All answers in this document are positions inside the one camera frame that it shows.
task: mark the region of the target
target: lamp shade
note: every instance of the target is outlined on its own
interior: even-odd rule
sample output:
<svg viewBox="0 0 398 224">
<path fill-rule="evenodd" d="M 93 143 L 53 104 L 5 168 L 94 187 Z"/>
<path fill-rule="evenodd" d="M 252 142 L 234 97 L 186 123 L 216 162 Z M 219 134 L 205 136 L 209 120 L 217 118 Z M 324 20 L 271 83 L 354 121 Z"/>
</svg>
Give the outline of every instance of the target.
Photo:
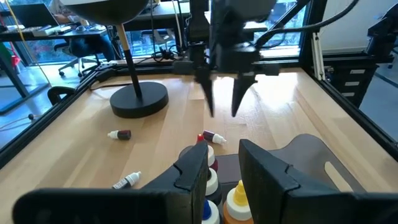
<svg viewBox="0 0 398 224">
<path fill-rule="evenodd" d="M 133 20 L 149 0 L 61 0 L 76 15 L 101 25 L 118 25 Z"/>
</svg>

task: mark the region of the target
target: white wall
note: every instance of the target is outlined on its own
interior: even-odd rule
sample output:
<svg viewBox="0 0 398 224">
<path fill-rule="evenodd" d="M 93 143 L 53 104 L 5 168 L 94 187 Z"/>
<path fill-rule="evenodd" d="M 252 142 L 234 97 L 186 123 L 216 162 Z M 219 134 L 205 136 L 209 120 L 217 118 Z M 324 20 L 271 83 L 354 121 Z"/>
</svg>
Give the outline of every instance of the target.
<svg viewBox="0 0 398 224">
<path fill-rule="evenodd" d="M 352 0 L 328 0 L 323 20 L 344 10 Z M 357 52 L 368 46 L 368 28 L 398 0 L 359 0 L 345 17 L 321 29 L 323 53 Z"/>
</svg>

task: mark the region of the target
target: computer monitor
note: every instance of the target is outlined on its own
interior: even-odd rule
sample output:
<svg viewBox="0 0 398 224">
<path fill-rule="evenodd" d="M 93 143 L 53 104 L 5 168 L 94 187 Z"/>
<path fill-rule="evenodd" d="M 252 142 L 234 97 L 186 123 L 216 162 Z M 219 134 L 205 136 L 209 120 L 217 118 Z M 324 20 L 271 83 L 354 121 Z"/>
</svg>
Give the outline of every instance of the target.
<svg viewBox="0 0 398 224">
<path fill-rule="evenodd" d="M 25 27 L 59 25 L 44 3 L 11 6 L 11 9 Z"/>
</svg>

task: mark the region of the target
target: small bottle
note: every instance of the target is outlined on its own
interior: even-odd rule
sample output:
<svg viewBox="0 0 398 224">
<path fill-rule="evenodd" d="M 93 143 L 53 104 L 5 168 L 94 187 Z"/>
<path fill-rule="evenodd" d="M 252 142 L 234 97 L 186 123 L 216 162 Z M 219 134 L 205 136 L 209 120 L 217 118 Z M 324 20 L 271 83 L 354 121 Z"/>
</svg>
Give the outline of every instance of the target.
<svg viewBox="0 0 398 224">
<path fill-rule="evenodd" d="M 204 141 L 205 138 L 202 134 L 198 134 L 197 136 L 197 143 L 200 141 Z M 208 152 L 207 152 L 207 156 L 208 156 L 208 160 L 207 160 L 207 164 L 209 167 L 211 167 L 212 169 L 214 169 L 216 172 L 218 171 L 218 161 L 214 155 L 214 149 L 212 146 L 207 145 L 208 147 Z"/>
<path fill-rule="evenodd" d="M 212 133 L 211 131 L 203 131 L 203 136 L 207 141 L 212 143 L 217 143 L 217 144 L 226 143 L 226 140 L 223 136 L 220 136 L 219 134 L 216 133 Z"/>
<path fill-rule="evenodd" d="M 205 196 L 207 200 L 220 206 L 220 209 L 222 208 L 223 192 L 221 190 L 221 184 L 218 181 L 217 173 L 212 168 L 209 168 L 207 172 Z"/>
<path fill-rule="evenodd" d="M 131 139 L 131 131 L 130 130 L 111 131 L 110 133 L 108 133 L 108 137 L 110 137 L 111 139 L 129 140 Z"/>
<path fill-rule="evenodd" d="M 223 207 L 224 224 L 253 224 L 248 198 L 242 180 L 228 192 Z"/>
<path fill-rule="evenodd" d="M 203 208 L 203 216 L 201 218 L 202 224 L 219 224 L 220 213 L 217 206 L 205 199 L 205 206 Z"/>
<path fill-rule="evenodd" d="M 135 183 L 138 182 L 138 180 L 141 177 L 141 171 L 139 172 L 134 172 L 130 175 L 127 175 L 125 178 L 121 179 L 119 182 L 114 184 L 112 186 L 113 189 L 124 189 L 124 188 L 130 188 L 132 187 Z"/>
</svg>

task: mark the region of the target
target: white bottle cap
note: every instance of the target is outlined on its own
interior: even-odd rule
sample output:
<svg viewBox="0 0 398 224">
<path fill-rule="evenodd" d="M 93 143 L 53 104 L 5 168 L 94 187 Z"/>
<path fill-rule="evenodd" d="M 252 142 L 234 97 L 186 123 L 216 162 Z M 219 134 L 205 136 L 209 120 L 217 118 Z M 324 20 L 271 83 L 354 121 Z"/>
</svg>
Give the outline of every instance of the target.
<svg viewBox="0 0 398 224">
<path fill-rule="evenodd" d="M 110 133 L 108 133 L 108 137 L 110 137 L 111 139 L 118 139 L 118 131 L 111 131 Z"/>
<path fill-rule="evenodd" d="M 212 142 L 217 144 L 224 144 L 226 143 L 226 139 L 223 136 L 220 136 L 219 134 L 214 134 Z"/>
<path fill-rule="evenodd" d="M 233 195 L 235 188 L 228 192 L 226 196 L 226 209 L 232 218 L 238 221 L 246 221 L 251 218 L 249 205 L 239 206 L 234 202 Z"/>
<path fill-rule="evenodd" d="M 141 171 L 134 172 L 134 173 L 128 175 L 126 177 L 126 179 L 129 181 L 130 185 L 133 186 L 134 184 L 136 184 L 139 181 L 140 177 L 141 177 Z"/>
<path fill-rule="evenodd" d="M 211 217 L 206 220 L 202 220 L 201 223 L 202 224 L 220 224 L 220 213 L 218 211 L 216 204 L 214 204 L 212 201 L 209 200 L 209 206 L 211 209 Z"/>
<path fill-rule="evenodd" d="M 207 147 L 208 147 L 208 160 L 207 160 L 207 165 L 208 166 L 211 166 L 211 165 L 213 165 L 213 163 L 214 163 L 214 161 L 216 160 L 216 157 L 214 156 L 214 149 L 213 149 L 213 147 L 211 147 L 211 146 L 209 146 L 209 145 L 207 145 Z"/>
<path fill-rule="evenodd" d="M 205 194 L 206 196 L 209 196 L 212 193 L 216 192 L 216 190 L 218 188 L 217 173 L 212 168 L 209 168 L 209 170 L 211 172 L 211 177 L 210 177 L 210 180 L 207 180 L 207 183 L 206 183 L 206 194 Z"/>
</svg>

